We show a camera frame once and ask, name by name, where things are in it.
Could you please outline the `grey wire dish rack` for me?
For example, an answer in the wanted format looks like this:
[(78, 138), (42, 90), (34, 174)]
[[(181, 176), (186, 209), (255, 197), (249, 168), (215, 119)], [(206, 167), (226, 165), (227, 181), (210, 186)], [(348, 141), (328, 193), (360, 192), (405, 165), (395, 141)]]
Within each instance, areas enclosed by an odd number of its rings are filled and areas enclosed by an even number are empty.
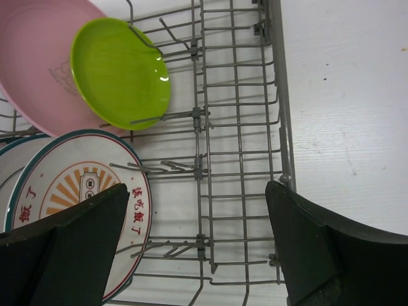
[[(294, 186), (280, 3), (90, 2), (149, 38), (171, 85), (156, 124), (116, 135), (149, 181), (152, 226), (132, 278), (103, 304), (285, 304), (265, 199), (269, 181)], [(1, 93), (1, 138), (37, 135), (60, 137)]]

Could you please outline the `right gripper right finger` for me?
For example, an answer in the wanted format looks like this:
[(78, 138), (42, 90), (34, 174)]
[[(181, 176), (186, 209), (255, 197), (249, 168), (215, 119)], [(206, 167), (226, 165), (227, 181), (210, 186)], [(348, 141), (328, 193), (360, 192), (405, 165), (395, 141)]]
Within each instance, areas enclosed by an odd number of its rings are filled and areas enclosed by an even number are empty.
[(265, 189), (288, 305), (407, 305), (407, 236)]

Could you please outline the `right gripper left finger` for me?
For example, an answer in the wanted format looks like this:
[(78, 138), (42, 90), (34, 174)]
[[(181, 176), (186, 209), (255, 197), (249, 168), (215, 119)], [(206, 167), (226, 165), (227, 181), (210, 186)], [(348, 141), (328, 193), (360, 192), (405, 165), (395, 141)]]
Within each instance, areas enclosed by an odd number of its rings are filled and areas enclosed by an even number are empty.
[(129, 200), (116, 184), (1, 234), (1, 305), (101, 305)]

